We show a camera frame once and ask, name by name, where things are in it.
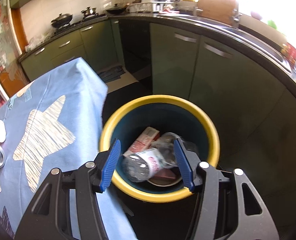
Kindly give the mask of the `yellow rimmed teal trash bin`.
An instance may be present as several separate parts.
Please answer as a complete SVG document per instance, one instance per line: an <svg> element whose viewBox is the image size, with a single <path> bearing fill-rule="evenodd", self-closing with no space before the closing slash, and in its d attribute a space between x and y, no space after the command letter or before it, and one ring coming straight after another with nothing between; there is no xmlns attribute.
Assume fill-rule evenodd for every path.
<svg viewBox="0 0 296 240"><path fill-rule="evenodd" d="M170 95L150 95L132 100L117 109L107 120L99 140L99 150L108 150L117 138L124 153L145 128L164 134L173 132L197 147L200 160L215 167L220 156L217 130L209 116L195 104ZM121 162L113 173L112 183L123 193L150 203L176 202L191 196L182 182L166 189L148 182L132 183L126 178Z"/></svg>

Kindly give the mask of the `clear plastic bottle pink label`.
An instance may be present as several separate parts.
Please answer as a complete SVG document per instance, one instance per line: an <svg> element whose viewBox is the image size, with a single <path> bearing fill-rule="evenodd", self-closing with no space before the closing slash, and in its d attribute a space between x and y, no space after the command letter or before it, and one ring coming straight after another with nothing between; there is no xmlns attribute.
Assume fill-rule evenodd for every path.
<svg viewBox="0 0 296 240"><path fill-rule="evenodd" d="M177 166L174 154L157 148L123 155L122 168L127 179L134 183L147 181L163 169Z"/></svg>

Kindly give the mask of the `white dish rack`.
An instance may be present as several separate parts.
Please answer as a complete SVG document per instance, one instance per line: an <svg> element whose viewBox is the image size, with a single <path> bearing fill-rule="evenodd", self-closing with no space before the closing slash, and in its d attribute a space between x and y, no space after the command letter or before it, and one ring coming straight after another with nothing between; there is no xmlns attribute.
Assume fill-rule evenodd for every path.
<svg viewBox="0 0 296 240"><path fill-rule="evenodd" d="M170 0L159 1L159 0L141 0L140 3L130 4L126 11L129 13L139 12L162 12L166 7L173 8L173 2Z"/></svg>

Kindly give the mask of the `green kitchen cabinets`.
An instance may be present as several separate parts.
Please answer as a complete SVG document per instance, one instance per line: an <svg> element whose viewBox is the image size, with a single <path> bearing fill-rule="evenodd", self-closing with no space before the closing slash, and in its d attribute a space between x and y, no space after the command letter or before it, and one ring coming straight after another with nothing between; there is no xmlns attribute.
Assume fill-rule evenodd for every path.
<svg viewBox="0 0 296 240"><path fill-rule="evenodd" d="M268 200L296 196L296 75L248 40L206 22L99 19L20 58L30 80L83 55L95 72L146 69L154 94L200 107L214 123L220 163L245 168Z"/></svg>

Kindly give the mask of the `light blue star tablecloth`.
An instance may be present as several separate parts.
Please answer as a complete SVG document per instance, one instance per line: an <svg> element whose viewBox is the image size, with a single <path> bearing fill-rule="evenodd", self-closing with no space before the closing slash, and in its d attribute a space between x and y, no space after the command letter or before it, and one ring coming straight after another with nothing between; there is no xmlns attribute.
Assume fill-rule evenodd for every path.
<svg viewBox="0 0 296 240"><path fill-rule="evenodd" d="M99 153L107 86L82 58L38 77L1 108L0 239L13 239L53 168L72 171Z"/></svg>

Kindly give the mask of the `black lidded pan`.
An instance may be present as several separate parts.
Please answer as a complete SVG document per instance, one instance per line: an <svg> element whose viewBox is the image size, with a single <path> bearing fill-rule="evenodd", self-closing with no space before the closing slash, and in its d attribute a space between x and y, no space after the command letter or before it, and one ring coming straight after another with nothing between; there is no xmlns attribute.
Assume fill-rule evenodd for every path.
<svg viewBox="0 0 296 240"><path fill-rule="evenodd" d="M106 11L111 15L120 15L126 11L126 7L115 3L112 7L106 9Z"/></svg>

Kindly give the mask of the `steel kitchen sink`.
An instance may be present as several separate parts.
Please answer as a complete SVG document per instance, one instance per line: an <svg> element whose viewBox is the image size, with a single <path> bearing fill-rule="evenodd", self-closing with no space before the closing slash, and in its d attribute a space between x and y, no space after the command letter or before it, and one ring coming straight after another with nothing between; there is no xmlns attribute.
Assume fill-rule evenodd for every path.
<svg viewBox="0 0 296 240"><path fill-rule="evenodd" d="M264 41L260 40L259 38L245 32L243 30L239 30L239 29L232 28L232 27L224 27L224 29L231 32L231 33L234 33L235 35L238 35L238 36L248 40L251 44L260 48L261 51L269 54L272 58L274 58L277 62L279 62L287 72L291 73L291 67L290 67L290 64L288 63L288 61L286 59L284 59L284 57L282 56L282 54L280 52L275 50L275 48L271 47L269 44L265 43Z"/></svg>

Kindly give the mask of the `wooden cutting board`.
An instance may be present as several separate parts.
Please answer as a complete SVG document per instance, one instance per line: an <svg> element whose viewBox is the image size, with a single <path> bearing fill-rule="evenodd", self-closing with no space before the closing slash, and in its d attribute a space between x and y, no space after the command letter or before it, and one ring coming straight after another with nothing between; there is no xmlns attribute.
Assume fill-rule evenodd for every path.
<svg viewBox="0 0 296 240"><path fill-rule="evenodd" d="M198 0L196 15L231 26L241 18L236 0Z"/></svg>

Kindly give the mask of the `dark floor mat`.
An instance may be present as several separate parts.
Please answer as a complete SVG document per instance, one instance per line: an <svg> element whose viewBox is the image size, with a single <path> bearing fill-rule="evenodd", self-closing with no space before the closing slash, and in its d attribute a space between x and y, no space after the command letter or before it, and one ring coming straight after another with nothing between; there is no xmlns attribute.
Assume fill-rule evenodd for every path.
<svg viewBox="0 0 296 240"><path fill-rule="evenodd" d="M109 83L121 78L121 76L125 74L125 71L122 66L115 66L108 70L102 71L98 74L100 79L104 81L104 83Z"/></svg>

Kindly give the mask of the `red white snack packet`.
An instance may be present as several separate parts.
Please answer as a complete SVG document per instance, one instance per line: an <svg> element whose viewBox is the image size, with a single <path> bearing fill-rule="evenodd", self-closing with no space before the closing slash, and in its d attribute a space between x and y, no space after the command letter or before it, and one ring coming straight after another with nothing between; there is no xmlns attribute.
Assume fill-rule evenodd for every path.
<svg viewBox="0 0 296 240"><path fill-rule="evenodd" d="M152 127L147 127L141 135L132 143L128 150L123 154L124 157L129 156L130 154L142 152L147 150L151 143L156 141L160 137L160 132Z"/></svg>

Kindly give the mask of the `white round lid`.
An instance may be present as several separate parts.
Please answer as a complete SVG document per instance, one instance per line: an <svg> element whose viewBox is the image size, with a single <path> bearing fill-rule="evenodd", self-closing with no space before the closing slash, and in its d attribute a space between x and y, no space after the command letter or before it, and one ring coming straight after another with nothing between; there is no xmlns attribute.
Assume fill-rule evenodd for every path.
<svg viewBox="0 0 296 240"><path fill-rule="evenodd" d="M0 120L0 143L6 140L6 127L2 120Z"/></svg>

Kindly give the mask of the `steel pot on stove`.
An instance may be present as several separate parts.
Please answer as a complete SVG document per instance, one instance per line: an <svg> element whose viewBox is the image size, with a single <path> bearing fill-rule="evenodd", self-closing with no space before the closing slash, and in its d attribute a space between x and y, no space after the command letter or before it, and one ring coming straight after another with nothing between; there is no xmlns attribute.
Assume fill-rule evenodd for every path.
<svg viewBox="0 0 296 240"><path fill-rule="evenodd" d="M96 15L96 8L87 7L85 10L81 11L81 14L83 14L84 18Z"/></svg>

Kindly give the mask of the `black wok on stove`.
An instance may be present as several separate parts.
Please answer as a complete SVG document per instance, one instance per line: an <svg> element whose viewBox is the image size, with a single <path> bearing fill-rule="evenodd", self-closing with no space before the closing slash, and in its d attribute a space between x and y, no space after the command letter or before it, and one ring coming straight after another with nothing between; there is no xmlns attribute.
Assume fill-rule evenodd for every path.
<svg viewBox="0 0 296 240"><path fill-rule="evenodd" d="M67 25L72 20L73 15L71 14L59 14L59 16L51 20L51 26L53 28L60 28L64 25Z"/></svg>

